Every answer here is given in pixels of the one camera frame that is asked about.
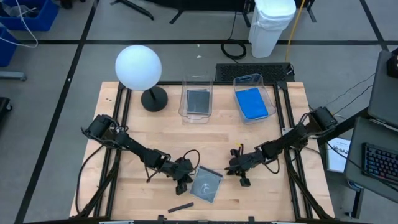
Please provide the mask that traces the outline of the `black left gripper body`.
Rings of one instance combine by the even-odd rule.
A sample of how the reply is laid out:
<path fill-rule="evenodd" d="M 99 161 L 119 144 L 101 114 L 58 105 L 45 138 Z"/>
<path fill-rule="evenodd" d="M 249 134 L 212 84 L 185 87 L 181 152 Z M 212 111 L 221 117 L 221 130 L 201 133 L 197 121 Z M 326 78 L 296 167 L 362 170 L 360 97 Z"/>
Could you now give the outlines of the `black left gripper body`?
<path fill-rule="evenodd" d="M 176 161 L 171 161 L 170 156 L 166 155 L 155 165 L 155 168 L 167 177 L 173 178 L 179 184 L 193 182 L 193 179 L 190 177 L 190 173 L 193 172 L 193 165 L 190 159 L 180 157 Z"/>

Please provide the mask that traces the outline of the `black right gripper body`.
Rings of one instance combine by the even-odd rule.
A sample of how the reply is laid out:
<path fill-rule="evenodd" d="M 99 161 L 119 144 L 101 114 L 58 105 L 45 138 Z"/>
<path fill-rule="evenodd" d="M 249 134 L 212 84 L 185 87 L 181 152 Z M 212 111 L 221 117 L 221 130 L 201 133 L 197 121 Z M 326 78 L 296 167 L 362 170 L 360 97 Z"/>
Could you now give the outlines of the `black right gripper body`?
<path fill-rule="evenodd" d="M 244 175 L 249 169 L 256 167 L 266 161 L 261 151 L 254 151 L 242 154 L 239 151 L 239 157 L 229 160 L 228 175 Z"/>

